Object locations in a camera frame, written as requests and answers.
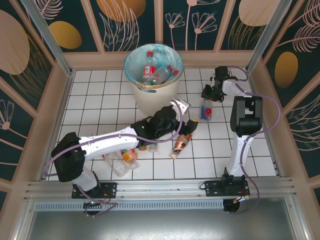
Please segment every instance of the black mounting bracket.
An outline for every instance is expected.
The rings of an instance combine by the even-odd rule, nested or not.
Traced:
[[[207,197],[237,197],[243,194],[244,191],[250,195],[248,182],[245,180],[245,175],[233,176],[229,175],[227,168],[224,168],[224,174],[220,180],[205,181],[204,189]]]

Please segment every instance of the crushed plastic bottle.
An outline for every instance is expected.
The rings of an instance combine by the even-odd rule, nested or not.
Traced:
[[[144,84],[160,85],[163,82],[167,81],[172,76],[172,74],[173,72],[172,72],[171,65],[168,65],[167,67],[165,66],[159,67],[159,69],[155,71],[155,73],[153,73],[146,79]]]

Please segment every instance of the bottle label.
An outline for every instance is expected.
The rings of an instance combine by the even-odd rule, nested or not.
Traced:
[[[155,66],[144,66],[143,67],[143,76],[144,77],[148,77],[151,74],[153,74],[156,71],[156,67]]]

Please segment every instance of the water bottle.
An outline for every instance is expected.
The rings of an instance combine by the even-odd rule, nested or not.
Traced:
[[[102,155],[102,157],[110,165],[110,167],[118,177],[124,176],[129,171],[129,168],[125,161],[121,157],[119,157],[119,154],[117,154],[116,152]]]
[[[211,114],[212,114],[212,101],[204,98],[201,105],[200,122],[202,123],[210,122]]]
[[[147,64],[143,67],[143,81],[144,82],[151,74],[156,71],[156,65],[154,61],[154,53],[152,51],[148,51],[146,53],[146,61]]]
[[[158,68],[158,70],[155,71],[155,73],[150,75],[146,79],[144,84],[146,84],[146,85],[160,85],[163,82],[165,82],[166,80],[168,80],[172,74],[173,73],[172,73],[171,65],[168,65],[168,67],[162,66],[162,67]]]

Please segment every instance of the bottle in bin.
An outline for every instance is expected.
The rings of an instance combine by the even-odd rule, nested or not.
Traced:
[[[146,64],[146,66],[143,67],[143,79],[144,79],[144,82],[151,74],[156,72],[156,67],[155,67],[156,64],[155,64],[155,61],[154,61],[153,57],[154,57],[154,53],[152,51],[148,51],[146,53],[147,64]]]
[[[150,75],[144,84],[146,85],[160,85],[167,81],[171,76],[173,75],[173,70],[171,65],[168,65],[167,67],[162,66],[159,67],[155,73]]]

